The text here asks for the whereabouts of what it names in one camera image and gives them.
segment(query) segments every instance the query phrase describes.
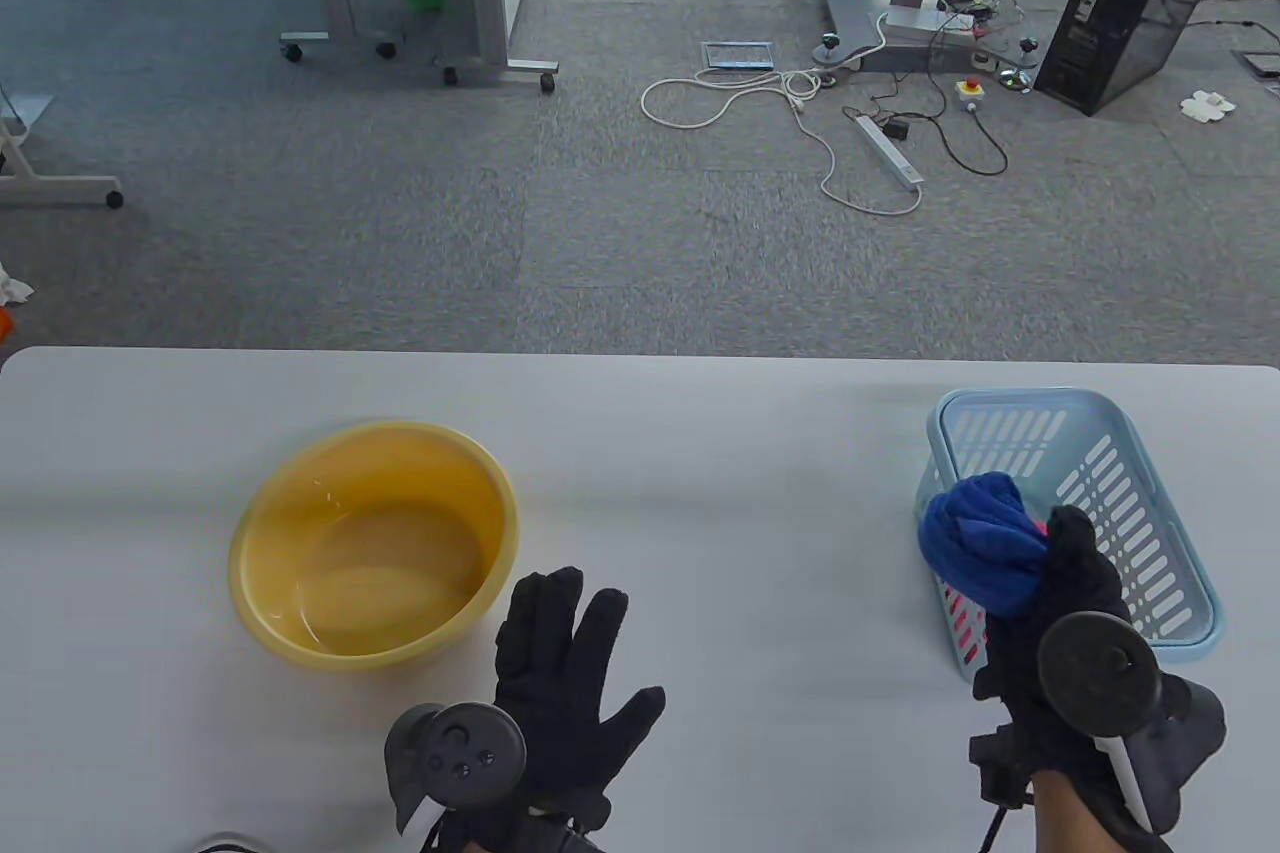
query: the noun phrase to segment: power strip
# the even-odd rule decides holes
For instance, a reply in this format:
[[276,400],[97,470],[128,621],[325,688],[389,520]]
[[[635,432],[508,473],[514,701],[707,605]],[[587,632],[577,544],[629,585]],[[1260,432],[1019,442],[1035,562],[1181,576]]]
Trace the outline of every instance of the power strip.
[[869,117],[859,117],[858,128],[863,131],[863,136],[865,136],[869,143],[874,146],[879,158],[883,159],[893,175],[897,177],[900,184],[902,184],[909,193],[919,193],[924,177],[920,175],[915,167],[911,167],[897,146],[892,145],[886,134],[882,134],[879,127],[876,126]]

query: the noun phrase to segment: hand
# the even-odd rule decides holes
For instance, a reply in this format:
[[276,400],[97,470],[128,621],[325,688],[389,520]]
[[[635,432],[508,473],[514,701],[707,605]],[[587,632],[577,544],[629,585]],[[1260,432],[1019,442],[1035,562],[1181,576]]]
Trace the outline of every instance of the hand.
[[447,830],[490,853],[507,853],[530,807],[564,811],[572,794],[603,800],[649,730],[662,716],[662,686],[643,689],[613,717],[600,721],[600,697],[609,657],[627,611],[627,594],[602,589],[573,631],[582,597],[581,570],[530,574],[511,594],[498,630],[498,692],[494,706],[511,715],[525,736],[527,760],[516,793],[495,807],[445,815]]
[[1097,551],[1088,514],[1057,506],[1048,520],[1048,553],[1041,587],[1029,610],[1018,617],[987,616],[987,662],[974,676],[977,699],[1000,697],[1014,721],[1019,762],[1028,775],[1056,771],[1100,824],[1125,849],[1167,853],[1165,843],[1140,829],[1124,804],[1111,761],[1093,739],[1055,712],[1039,679],[1039,644],[1064,616],[1098,611],[1132,622],[1121,594],[1120,574]]

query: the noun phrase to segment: computer tower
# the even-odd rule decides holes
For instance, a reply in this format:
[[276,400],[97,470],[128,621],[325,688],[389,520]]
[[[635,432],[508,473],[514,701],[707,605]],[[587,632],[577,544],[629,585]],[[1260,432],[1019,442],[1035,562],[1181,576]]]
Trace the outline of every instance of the computer tower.
[[1165,67],[1199,0],[1070,0],[1036,88],[1085,117]]

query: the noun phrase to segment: gray carpet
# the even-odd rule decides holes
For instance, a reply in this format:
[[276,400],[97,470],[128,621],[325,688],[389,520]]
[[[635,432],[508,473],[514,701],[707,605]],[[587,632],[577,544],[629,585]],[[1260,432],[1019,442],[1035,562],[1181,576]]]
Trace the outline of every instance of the gray carpet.
[[[1051,35],[1065,0],[1020,0]],[[37,287],[27,345],[165,345],[1267,362],[1280,353],[1280,99],[1189,29],[1170,65],[1093,120],[996,90],[1010,169],[952,167],[914,126],[913,216],[818,195],[827,159],[776,99],[712,131],[637,109],[704,38],[768,38],[808,65],[820,0],[525,0],[536,85],[447,90],[430,44],[384,63],[317,50],[316,0],[0,0],[0,81],[50,91],[46,172],[113,172],[128,205],[0,210],[0,260]],[[1280,3],[1213,3],[1280,29]],[[855,76],[806,122],[837,184],[905,193],[840,114],[890,88]],[[1240,104],[1197,126],[1176,104]],[[928,108],[922,77],[901,108]],[[710,100],[658,99],[694,117]],[[995,161],[960,114],[945,120]]]

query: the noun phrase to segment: white table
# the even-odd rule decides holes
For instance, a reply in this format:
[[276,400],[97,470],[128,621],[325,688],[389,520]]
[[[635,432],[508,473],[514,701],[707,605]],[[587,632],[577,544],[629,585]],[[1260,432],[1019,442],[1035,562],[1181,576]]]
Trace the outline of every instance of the white table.
[[[0,373],[0,847],[397,848],[389,721],[489,694],[502,613],[426,667],[307,674],[242,629],[224,567],[284,456],[424,418],[509,469],[517,573],[576,562],[632,594],[607,706],[660,681],[669,707],[605,849],[975,849],[992,811],[966,739],[1004,712],[969,701],[915,551],[923,423],[952,387],[1061,383],[1134,418],[1229,616],[1185,671],[1231,735],[1175,848],[1256,847],[1280,756],[1276,370],[90,348]],[[1029,813],[1006,830],[1032,849]]]

